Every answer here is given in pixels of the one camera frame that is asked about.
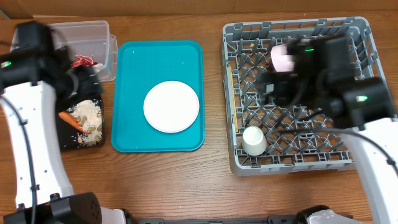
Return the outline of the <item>red foil snack wrapper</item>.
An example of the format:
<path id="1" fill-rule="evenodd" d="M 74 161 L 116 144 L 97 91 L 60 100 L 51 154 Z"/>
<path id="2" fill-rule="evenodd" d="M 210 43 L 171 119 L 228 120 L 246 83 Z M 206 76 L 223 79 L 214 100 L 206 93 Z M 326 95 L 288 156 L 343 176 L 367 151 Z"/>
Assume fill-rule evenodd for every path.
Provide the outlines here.
<path id="1" fill-rule="evenodd" d="M 80 65 L 86 67 L 92 67 L 96 64 L 97 62 L 93 60 L 93 57 L 84 56 L 84 55 L 75 55 L 75 61 L 72 63 L 72 68 L 78 67 Z"/>

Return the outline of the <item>pink bowl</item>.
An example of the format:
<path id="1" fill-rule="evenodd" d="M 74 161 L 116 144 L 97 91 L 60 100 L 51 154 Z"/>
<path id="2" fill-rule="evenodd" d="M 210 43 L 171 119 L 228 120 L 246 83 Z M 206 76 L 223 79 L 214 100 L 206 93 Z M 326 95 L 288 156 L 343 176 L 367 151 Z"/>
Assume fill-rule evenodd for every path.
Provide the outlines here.
<path id="1" fill-rule="evenodd" d="M 271 49 L 271 62 L 276 72 L 293 72 L 294 59 L 287 50 L 287 44 L 276 45 Z"/>

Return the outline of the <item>white rice pile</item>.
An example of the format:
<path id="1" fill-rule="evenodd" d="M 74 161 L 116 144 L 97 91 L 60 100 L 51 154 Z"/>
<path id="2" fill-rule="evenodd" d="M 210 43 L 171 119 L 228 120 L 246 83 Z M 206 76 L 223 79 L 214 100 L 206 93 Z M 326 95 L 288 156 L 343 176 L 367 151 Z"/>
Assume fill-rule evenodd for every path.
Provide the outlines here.
<path id="1" fill-rule="evenodd" d="M 74 136 L 80 146 L 94 146 L 103 139 L 102 110 L 98 100 L 85 100 L 69 107 L 67 111 L 80 126 Z"/>

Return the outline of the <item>orange carrot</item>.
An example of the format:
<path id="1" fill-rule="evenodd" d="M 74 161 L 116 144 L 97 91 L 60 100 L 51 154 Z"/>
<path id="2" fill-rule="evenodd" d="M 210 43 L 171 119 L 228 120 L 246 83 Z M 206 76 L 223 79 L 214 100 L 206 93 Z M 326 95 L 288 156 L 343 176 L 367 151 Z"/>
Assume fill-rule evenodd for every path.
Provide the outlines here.
<path id="1" fill-rule="evenodd" d="M 84 134 L 89 134 L 90 132 L 85 131 L 82 127 L 82 125 L 79 124 L 79 122 L 68 112 L 62 111 L 59 112 L 58 116 L 64 120 L 66 123 L 69 125 L 73 126 L 75 129 L 79 130 L 80 132 Z"/>

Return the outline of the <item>wooden chopstick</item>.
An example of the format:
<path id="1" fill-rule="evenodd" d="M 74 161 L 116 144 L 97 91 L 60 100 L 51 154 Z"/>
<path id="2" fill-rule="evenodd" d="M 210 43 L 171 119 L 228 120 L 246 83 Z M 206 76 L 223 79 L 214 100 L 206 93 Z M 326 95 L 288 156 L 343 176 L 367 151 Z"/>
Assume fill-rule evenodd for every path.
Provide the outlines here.
<path id="1" fill-rule="evenodd" d="M 235 90 L 234 90 L 234 82 L 233 82 L 233 70 L 231 66 L 229 65 L 229 77 L 231 79 L 231 87 L 232 87 L 232 99 L 233 99 L 233 121 L 234 121 L 234 127 L 235 127 L 235 132 L 239 132 L 239 127 L 238 127 L 238 119 L 237 119 L 237 112 L 236 112 L 236 101 L 235 101 Z"/>

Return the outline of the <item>cream ceramic cup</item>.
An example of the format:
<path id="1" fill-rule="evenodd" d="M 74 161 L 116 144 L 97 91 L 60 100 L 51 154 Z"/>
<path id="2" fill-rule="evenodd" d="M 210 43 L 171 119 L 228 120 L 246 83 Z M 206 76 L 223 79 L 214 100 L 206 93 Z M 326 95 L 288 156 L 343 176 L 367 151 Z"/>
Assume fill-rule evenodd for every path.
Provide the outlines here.
<path id="1" fill-rule="evenodd" d="M 267 141 L 262 130 L 256 126 L 250 126 L 243 132 L 243 150 L 250 156 L 261 155 L 267 147 Z"/>

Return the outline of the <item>pink plate with rice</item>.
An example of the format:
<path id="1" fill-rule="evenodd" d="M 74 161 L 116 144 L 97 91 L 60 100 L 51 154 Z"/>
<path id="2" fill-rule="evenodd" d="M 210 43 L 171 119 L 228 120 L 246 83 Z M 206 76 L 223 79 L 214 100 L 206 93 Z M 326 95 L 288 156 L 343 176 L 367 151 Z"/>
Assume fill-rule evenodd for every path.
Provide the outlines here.
<path id="1" fill-rule="evenodd" d="M 166 81 L 150 89 L 144 98 L 143 111 L 154 129 L 163 133 L 179 133 L 195 122 L 200 101 L 189 85 Z"/>

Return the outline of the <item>peanut pile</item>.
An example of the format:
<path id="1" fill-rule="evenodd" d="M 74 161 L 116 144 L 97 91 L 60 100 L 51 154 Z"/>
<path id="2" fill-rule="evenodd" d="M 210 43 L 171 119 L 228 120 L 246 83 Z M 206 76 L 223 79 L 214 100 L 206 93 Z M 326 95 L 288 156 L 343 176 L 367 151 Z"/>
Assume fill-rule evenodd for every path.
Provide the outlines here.
<path id="1" fill-rule="evenodd" d="M 78 134 L 76 139 L 82 146 L 94 146 L 102 140 L 102 117 L 101 110 L 97 112 L 77 113 L 77 121 L 89 134 Z"/>

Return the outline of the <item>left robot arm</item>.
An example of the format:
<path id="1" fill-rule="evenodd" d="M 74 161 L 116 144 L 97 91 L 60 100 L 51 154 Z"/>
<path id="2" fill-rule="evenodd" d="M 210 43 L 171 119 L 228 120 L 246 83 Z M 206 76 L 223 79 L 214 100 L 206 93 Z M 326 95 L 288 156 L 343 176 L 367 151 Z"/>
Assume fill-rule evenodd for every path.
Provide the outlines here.
<path id="1" fill-rule="evenodd" d="M 16 33 L 15 48 L 1 56 L 1 106 L 17 174 L 17 210 L 4 222 L 134 223 L 127 210 L 102 207 L 93 192 L 76 194 L 63 166 L 56 106 L 100 96 L 95 72 L 74 67 L 48 25 L 20 23 Z"/>

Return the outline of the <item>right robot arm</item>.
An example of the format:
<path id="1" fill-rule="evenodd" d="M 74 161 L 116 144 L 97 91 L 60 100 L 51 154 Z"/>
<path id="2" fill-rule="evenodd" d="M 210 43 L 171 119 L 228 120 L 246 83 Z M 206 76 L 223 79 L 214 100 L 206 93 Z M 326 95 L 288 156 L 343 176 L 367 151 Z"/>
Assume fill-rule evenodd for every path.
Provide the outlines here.
<path id="1" fill-rule="evenodd" d="M 339 134 L 353 155 L 374 223 L 397 222 L 397 114 L 385 81 L 359 80 L 344 34 L 299 38 L 271 48 L 273 71 L 257 84 L 263 100 L 302 105 L 333 122 L 311 133 Z"/>

